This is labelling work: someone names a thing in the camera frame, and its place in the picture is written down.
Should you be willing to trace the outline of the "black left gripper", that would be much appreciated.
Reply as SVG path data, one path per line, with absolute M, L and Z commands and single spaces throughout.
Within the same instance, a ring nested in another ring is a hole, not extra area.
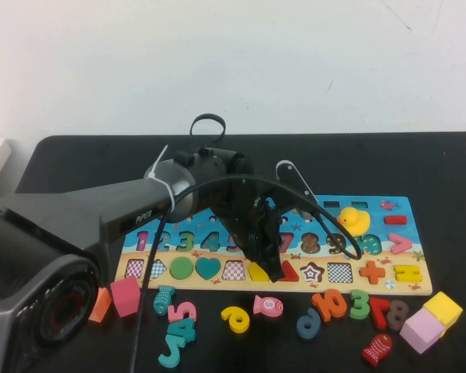
M 256 181 L 233 180 L 226 187 L 225 199 L 212 211 L 245 258 L 257 262 L 276 283 L 285 276 L 280 259 L 279 210 L 270 206 Z

